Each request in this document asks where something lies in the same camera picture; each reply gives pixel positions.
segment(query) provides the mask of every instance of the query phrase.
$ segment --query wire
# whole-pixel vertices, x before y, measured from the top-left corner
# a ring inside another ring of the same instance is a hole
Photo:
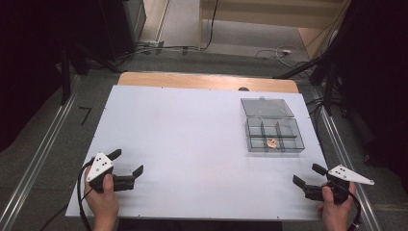
[[[340,190],[342,190],[343,192],[347,192],[348,195],[351,196],[351,198],[353,198],[354,201],[354,205],[357,208],[357,213],[356,216],[354,217],[353,222],[350,224],[350,226],[348,227],[347,231],[354,231],[356,228],[359,227],[359,224],[361,223],[361,203],[360,201],[357,199],[357,197],[351,193],[348,189],[345,189],[344,187],[342,187],[341,185],[336,184],[335,182],[331,182],[336,188],[339,188]]]
[[[80,172],[78,174],[78,181],[77,181],[78,182],[77,183],[77,197],[78,197],[78,205],[79,205],[79,215],[81,216],[82,223],[84,223],[85,228],[88,231],[91,231],[92,229],[90,228],[90,224],[89,224],[87,216],[85,215],[85,212],[84,212],[84,207],[82,206],[82,200],[83,199],[81,199],[81,179],[82,179],[82,174],[84,173],[84,170],[88,166],[92,165],[92,163],[93,163],[93,158],[89,162],[84,164],[84,166],[81,168],[81,170],[80,170]]]
[[[308,47],[310,44],[312,44],[312,42],[315,41],[318,37],[320,37],[321,34],[323,34],[323,32],[326,31],[326,29],[328,29],[330,26],[332,27],[332,28],[330,28],[330,31],[331,31],[331,30],[333,29],[333,27],[336,25],[336,22],[337,22],[337,21],[340,19],[340,17],[344,14],[344,10],[345,10],[346,6],[348,6],[348,2],[343,5],[343,8],[342,8],[342,10],[340,11],[339,15],[337,16],[336,20],[334,20],[332,23],[328,24],[316,37],[314,37],[311,41],[309,41],[309,43],[308,43],[307,45],[303,46],[303,47],[301,48],[301,50],[302,50],[302,49],[305,49],[305,48]]]
[[[218,7],[218,0],[216,1],[216,7],[214,8],[214,13],[213,13],[213,20],[211,22],[210,40],[207,42],[207,46],[201,49],[202,51],[206,50],[210,46],[211,41],[213,40],[213,29],[214,29],[214,21],[216,19],[217,7]]]
[[[276,52],[275,52],[275,53],[276,53],[276,58],[279,60],[279,62],[282,63],[282,64],[284,64],[284,65],[286,65],[286,66],[288,66],[288,67],[290,67],[290,68],[294,68],[294,66],[291,66],[291,65],[289,65],[289,64],[286,64],[286,63],[282,60],[282,58],[284,58],[286,55],[284,55],[284,56],[282,56],[282,57],[279,57],[279,55],[278,55],[279,49],[282,48],[282,47],[292,47],[292,48],[297,49],[296,52],[293,52],[293,53],[295,53],[295,54],[299,53],[299,52],[300,52],[300,49],[299,49],[298,47],[292,46],[292,45],[281,45],[281,46],[279,46],[278,48],[276,48]]]
[[[90,189],[85,195],[84,197],[82,197],[81,201],[83,201],[85,199],[85,197],[92,191],[93,189]],[[45,228],[60,214],[62,213],[66,208],[68,208],[69,203],[67,203],[66,205],[64,205],[52,218],[50,218],[48,221],[45,222],[44,225],[42,225],[41,229],[39,231],[44,231]]]
[[[68,204],[64,205],[51,219],[49,219],[47,222],[45,222],[44,225],[42,225],[42,228],[39,231],[44,231],[45,228],[60,214],[62,213],[66,208],[68,208]]]

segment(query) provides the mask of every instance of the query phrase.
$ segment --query human hand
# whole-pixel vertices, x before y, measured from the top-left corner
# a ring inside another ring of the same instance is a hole
[[[348,190],[355,194],[356,187],[350,182]],[[349,195],[343,204],[335,204],[333,193],[329,187],[322,188],[324,202],[319,205],[319,211],[322,213],[324,230],[326,231],[345,231],[347,230],[348,215],[350,213],[353,198]]]
[[[84,176],[85,189],[87,194],[91,187],[85,180],[89,174],[90,167],[87,167]],[[119,212],[119,203],[114,192],[114,179],[111,174],[106,174],[103,179],[103,193],[91,191],[86,197],[90,209],[95,215],[94,231],[114,230],[117,213]]]

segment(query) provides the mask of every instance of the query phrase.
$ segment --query white table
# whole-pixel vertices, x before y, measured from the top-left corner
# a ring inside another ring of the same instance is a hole
[[[283,98],[305,144],[300,154],[249,153],[241,98]],[[123,218],[316,220],[317,202],[292,183],[326,167],[298,93],[114,86],[85,162],[122,149],[114,174],[144,165],[135,189],[118,192]],[[66,215],[78,217],[76,191]],[[87,215],[91,215],[84,203]]]

